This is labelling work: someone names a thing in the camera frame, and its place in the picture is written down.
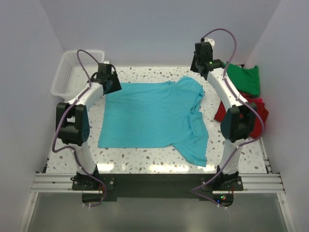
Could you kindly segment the turquoise t shirt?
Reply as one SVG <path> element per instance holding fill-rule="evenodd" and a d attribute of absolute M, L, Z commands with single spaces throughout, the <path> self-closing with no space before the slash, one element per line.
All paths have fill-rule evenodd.
<path fill-rule="evenodd" d="M 196 80 L 121 86 L 106 96 L 99 148 L 171 145 L 187 162 L 206 166 L 209 135 L 199 110 L 204 90 Z"/>

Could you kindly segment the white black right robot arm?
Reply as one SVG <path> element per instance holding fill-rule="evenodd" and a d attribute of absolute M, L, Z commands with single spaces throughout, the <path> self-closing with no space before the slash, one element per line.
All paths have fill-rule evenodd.
<path fill-rule="evenodd" d="M 227 189 L 239 174 L 239 158 L 245 140 L 254 129 L 257 107 L 247 103 L 229 79 L 226 68 L 219 59 L 213 59 L 214 42 L 195 43 L 194 57 L 190 70 L 200 74 L 215 89 L 225 108 L 225 116 L 220 124 L 225 138 L 222 159 L 214 177 L 204 183 Z"/>

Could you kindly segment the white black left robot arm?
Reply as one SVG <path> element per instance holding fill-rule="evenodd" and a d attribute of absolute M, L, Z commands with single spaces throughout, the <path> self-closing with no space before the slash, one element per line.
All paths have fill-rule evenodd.
<path fill-rule="evenodd" d="M 114 65 L 98 64 L 98 71 L 88 79 L 85 88 L 68 102 L 56 106 L 56 131 L 52 151 L 58 153 L 69 149 L 77 164 L 77 173 L 85 175 L 83 184 L 88 189 L 96 189 L 100 184 L 97 165 L 88 147 L 90 122 L 88 111 L 104 95 L 121 90 Z"/>

